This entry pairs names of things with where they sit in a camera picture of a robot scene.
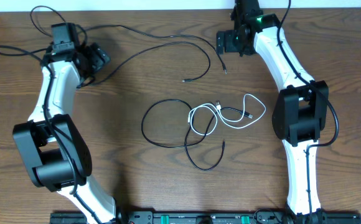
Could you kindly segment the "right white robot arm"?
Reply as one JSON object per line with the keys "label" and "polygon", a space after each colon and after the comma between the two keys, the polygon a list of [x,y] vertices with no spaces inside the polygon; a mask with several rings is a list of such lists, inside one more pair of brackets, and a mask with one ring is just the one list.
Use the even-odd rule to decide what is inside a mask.
{"label": "right white robot arm", "polygon": [[274,133],[283,143],[288,163],[288,213],[285,223],[323,223],[317,195],[316,153],[326,115],[333,107],[324,81],[303,69],[286,40],[283,22],[261,11],[231,15],[232,30],[217,33],[217,53],[258,54],[279,91],[272,114]]}

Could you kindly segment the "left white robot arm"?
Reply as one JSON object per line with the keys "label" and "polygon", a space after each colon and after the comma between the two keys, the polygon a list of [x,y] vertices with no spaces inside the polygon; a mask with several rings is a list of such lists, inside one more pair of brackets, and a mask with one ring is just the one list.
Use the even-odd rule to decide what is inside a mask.
{"label": "left white robot arm", "polygon": [[92,176],[90,151],[70,115],[78,87],[109,61],[96,43],[49,47],[37,104],[12,132],[32,183],[67,197],[87,223],[115,223],[116,204]]}

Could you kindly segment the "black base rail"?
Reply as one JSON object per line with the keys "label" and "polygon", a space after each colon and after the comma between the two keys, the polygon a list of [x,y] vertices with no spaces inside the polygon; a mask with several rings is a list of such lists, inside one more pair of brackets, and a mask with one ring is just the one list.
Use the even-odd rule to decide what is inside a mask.
{"label": "black base rail", "polygon": [[[153,213],[131,212],[125,220],[127,224],[254,224],[254,223],[308,223],[307,216],[293,219],[283,212],[258,211],[255,213]],[[357,213],[314,214],[314,223],[361,224]]]}

